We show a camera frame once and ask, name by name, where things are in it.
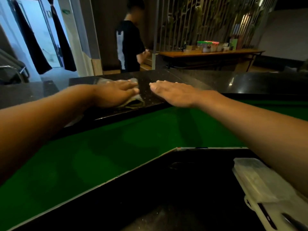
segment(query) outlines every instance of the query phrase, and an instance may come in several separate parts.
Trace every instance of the folded cloth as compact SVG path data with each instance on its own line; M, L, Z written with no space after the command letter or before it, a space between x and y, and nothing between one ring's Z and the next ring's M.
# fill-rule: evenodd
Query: folded cloth
M104 84L108 81L112 81L112 80L106 79L106 78L99 78L98 80L96 80L94 82L94 84ZM130 81L138 83L138 80L136 78L131 78ZM138 94L138 95L131 97L124 104L117 106L117 108L125 107L125 108L129 108L129 109L137 109L137 108L140 108L140 107L143 107L143 106L144 106L144 100L141 98L140 94Z

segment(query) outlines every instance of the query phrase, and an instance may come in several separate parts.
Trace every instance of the wooden table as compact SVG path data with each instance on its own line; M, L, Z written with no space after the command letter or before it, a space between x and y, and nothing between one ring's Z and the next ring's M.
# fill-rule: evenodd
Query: wooden table
M251 62L254 60L256 55L261 55L264 50L258 49L240 49L240 50L230 50L225 52L213 52L213 53L203 53L201 50L191 50L188 52L181 51L172 51L172 52L159 52L160 55L164 56L164 59L168 61L168 69L171 67L171 63L175 58L191 58L191 57L205 57L205 56L222 56L222 55L232 55L232 54L242 54L242 55L252 55L250 59L249 66L247 71L251 65Z

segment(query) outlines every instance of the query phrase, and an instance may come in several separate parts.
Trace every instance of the stairs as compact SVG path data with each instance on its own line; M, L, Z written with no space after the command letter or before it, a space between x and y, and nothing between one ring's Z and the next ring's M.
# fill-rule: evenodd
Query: stairs
M140 71L152 70L152 55L145 59L143 64L140 64Z

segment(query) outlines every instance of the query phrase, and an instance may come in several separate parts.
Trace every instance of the black hair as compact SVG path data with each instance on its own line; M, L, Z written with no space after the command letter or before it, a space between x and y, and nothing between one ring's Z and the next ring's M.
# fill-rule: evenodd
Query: black hair
M143 0L128 0L127 1L127 10L129 11L129 13L135 7L141 10L144 10L145 9L144 1Z

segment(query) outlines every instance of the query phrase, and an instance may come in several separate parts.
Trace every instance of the left hand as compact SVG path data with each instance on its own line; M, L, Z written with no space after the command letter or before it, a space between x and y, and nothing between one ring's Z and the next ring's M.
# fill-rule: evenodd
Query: left hand
M108 81L96 85L94 104L101 108L110 108L123 104L131 97L139 94L138 84L129 80Z

